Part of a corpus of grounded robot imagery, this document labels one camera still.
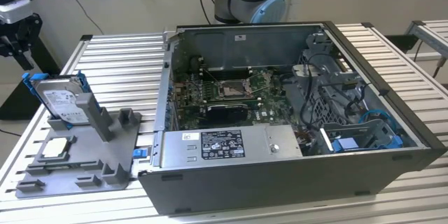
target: hard drive label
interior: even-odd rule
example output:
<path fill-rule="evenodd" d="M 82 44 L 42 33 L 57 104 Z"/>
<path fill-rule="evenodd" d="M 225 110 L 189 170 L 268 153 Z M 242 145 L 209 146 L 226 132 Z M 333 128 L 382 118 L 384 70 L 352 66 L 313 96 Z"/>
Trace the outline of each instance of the hard drive label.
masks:
<path fill-rule="evenodd" d="M 245 157 L 241 131 L 201 132 L 202 159 Z"/>
<path fill-rule="evenodd" d="M 72 92 L 68 90 L 45 90 L 44 95 L 61 120 L 68 123 L 89 122 L 84 110 L 76 106 L 76 96 Z"/>

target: aluminum extrusion table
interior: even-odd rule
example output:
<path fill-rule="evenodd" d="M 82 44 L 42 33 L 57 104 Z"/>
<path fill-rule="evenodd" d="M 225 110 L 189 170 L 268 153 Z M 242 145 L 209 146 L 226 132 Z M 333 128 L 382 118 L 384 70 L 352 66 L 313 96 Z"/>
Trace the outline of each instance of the aluminum extrusion table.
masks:
<path fill-rule="evenodd" d="M 448 58 L 448 20 L 412 21 L 405 34 L 413 34 Z"/>
<path fill-rule="evenodd" d="M 448 145 L 448 92 L 374 28 L 337 26 L 370 65 Z M 109 111 L 142 114 L 137 146 L 152 145 L 162 34 L 93 36 L 78 43 L 62 73 L 82 70 Z M 0 222 L 6 223 L 446 223 L 448 155 L 420 172 L 401 175 L 374 196 L 168 217 L 157 214 L 136 180 L 148 160 L 133 164 L 125 190 L 49 198 L 14 197 L 16 183 L 48 134 L 44 107 L 0 170 Z"/>

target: blue plastic clip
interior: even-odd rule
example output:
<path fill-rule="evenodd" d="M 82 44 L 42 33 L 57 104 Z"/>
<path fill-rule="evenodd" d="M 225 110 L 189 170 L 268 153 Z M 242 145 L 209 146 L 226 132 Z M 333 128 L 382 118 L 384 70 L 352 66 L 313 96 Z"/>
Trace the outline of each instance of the blue plastic clip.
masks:
<path fill-rule="evenodd" d="M 148 156 L 148 149 L 134 149 L 132 153 L 132 158 L 145 158 Z"/>
<path fill-rule="evenodd" d="M 34 87 L 33 87 L 33 85 L 30 83 L 32 80 L 45 80 L 48 78 L 48 74 L 41 73 L 36 77 L 34 76 L 36 75 L 33 75 L 33 77 L 30 78 L 29 77 L 29 73 L 24 73 L 22 76 L 21 76 L 22 83 L 25 84 L 26 88 L 29 89 L 30 94 L 33 94 L 37 97 L 37 99 L 40 100 L 41 104 L 45 106 L 45 108 L 46 108 L 46 110 L 48 110 L 48 112 L 50 114 L 52 119 L 54 119 L 56 116 L 53 115 L 53 113 L 50 113 L 50 110 L 49 110 L 49 108 L 48 108 L 48 106 L 46 106 L 42 98 L 40 97 L 40 95 L 38 95 L 38 93 L 37 93 L 37 91 L 36 91 L 36 89 L 34 89 Z"/>

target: blue cable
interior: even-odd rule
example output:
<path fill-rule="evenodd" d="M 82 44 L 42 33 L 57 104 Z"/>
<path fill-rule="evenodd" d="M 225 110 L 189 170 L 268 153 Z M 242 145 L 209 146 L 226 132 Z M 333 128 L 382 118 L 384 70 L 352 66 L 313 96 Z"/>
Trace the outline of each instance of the blue cable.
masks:
<path fill-rule="evenodd" d="M 362 123 L 365 117 L 366 117 L 369 114 L 372 114 L 372 113 L 378 113 L 378 114 L 384 115 L 385 118 L 389 119 L 389 121 L 390 121 L 390 123 L 392 123 L 392 130 L 393 130 L 393 132 L 396 132 L 396 130 L 397 130 L 397 124 L 396 124 L 396 121 L 394 121 L 393 118 L 388 115 L 388 113 L 386 113 L 385 111 L 382 111 L 382 110 L 369 110 L 368 112 L 365 112 L 365 114 L 360 117 L 357 123 Z"/>

